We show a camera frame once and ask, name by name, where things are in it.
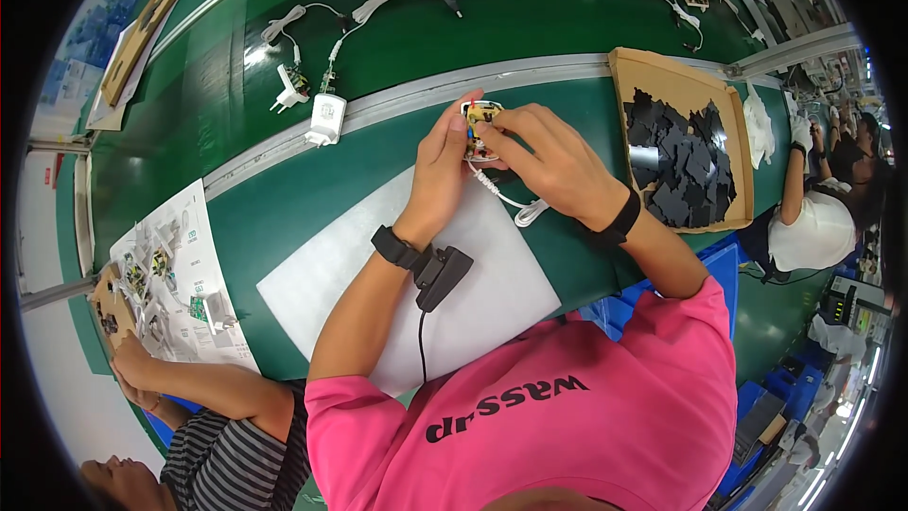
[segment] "white foam sheet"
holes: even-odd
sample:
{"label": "white foam sheet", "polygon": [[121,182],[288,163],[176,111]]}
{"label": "white foam sheet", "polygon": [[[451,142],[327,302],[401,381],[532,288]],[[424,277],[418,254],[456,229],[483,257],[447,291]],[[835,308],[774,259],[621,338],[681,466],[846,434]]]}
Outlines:
{"label": "white foam sheet", "polygon": [[[382,224],[393,224],[404,209],[412,180],[411,167],[331,222],[256,285],[307,359],[312,359],[328,314],[374,250],[372,234]],[[480,358],[561,306],[514,221],[478,181],[464,187],[454,219],[434,244],[453,245],[474,263],[426,314],[422,338],[429,379]],[[422,384],[418,293],[407,286],[388,345],[370,377],[391,396]]]}

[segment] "striped shirt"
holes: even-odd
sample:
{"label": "striped shirt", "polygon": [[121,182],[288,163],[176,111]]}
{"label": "striped shirt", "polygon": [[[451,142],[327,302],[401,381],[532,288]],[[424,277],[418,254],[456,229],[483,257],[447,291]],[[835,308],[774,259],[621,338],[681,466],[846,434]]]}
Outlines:
{"label": "striped shirt", "polygon": [[202,408],[174,432],[161,481],[180,511],[283,511],[293,507],[312,472],[306,450],[304,379],[293,391],[286,444],[248,419]]}

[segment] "workbench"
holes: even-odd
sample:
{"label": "workbench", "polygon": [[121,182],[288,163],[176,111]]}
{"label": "workbench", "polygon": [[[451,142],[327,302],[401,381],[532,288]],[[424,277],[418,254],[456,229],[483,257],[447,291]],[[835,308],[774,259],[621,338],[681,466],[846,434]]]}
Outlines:
{"label": "workbench", "polygon": [[[106,262],[110,245],[133,222],[181,188],[309,117],[311,102],[279,116],[268,112],[280,87],[275,67],[291,62],[291,45],[281,40],[269,48],[259,34],[268,20],[284,16],[294,4],[313,1],[350,12],[364,0],[223,0],[150,64],[126,110],[123,131],[104,133],[93,149],[96,265]],[[755,27],[740,1],[733,1],[741,17]],[[684,23],[675,28],[670,9],[661,0],[458,3],[463,19],[440,0],[392,0],[380,7],[368,28],[345,40],[335,64],[337,93],[357,99],[482,64],[602,53],[617,46],[722,63],[762,48],[746,38],[732,11],[717,1],[707,12],[696,12],[705,36],[703,49],[696,54],[683,46],[686,41],[696,43],[696,32]],[[177,8],[188,4],[181,0]],[[288,28],[300,43],[301,67],[315,83],[340,36],[333,18],[324,9],[313,9]],[[746,98],[743,83],[735,86]],[[781,197],[790,136],[780,91],[768,87],[757,91],[773,119],[777,152],[772,165],[763,163],[754,171],[755,215]],[[613,174],[626,178],[619,108],[610,77],[565,78],[499,90],[490,97],[506,107],[530,101],[551,107],[585,137]],[[337,216],[412,165],[416,144],[447,104],[381,120],[345,135],[336,146],[307,150],[209,199],[227,289],[264,375],[304,377],[308,363],[255,284]],[[509,185],[504,191],[517,200],[530,199],[521,185]],[[555,211],[543,214],[522,234],[559,294],[562,310],[583,306],[643,278],[623,251],[591,252],[573,222]],[[699,250],[725,235],[692,235],[685,240]]]}

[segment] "white glove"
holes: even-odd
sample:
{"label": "white glove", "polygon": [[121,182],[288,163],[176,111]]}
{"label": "white glove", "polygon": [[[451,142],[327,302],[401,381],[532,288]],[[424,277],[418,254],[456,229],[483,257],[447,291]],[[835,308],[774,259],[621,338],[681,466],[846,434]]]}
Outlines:
{"label": "white glove", "polygon": [[792,115],[792,142],[803,146],[804,150],[810,151],[813,147],[813,138],[810,136],[810,121],[800,115]]}

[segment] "pink t-shirt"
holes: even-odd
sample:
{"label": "pink t-shirt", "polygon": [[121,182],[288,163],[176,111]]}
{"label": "pink t-shirt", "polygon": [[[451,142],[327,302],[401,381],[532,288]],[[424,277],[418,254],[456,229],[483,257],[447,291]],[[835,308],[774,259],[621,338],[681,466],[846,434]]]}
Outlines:
{"label": "pink t-shirt", "polygon": [[702,509],[732,457],[728,333],[708,278],[688,300],[642,295],[618,343],[590,322],[539,324],[410,410],[363,377],[312,381],[312,473],[334,511],[475,511],[549,485],[625,511]]}

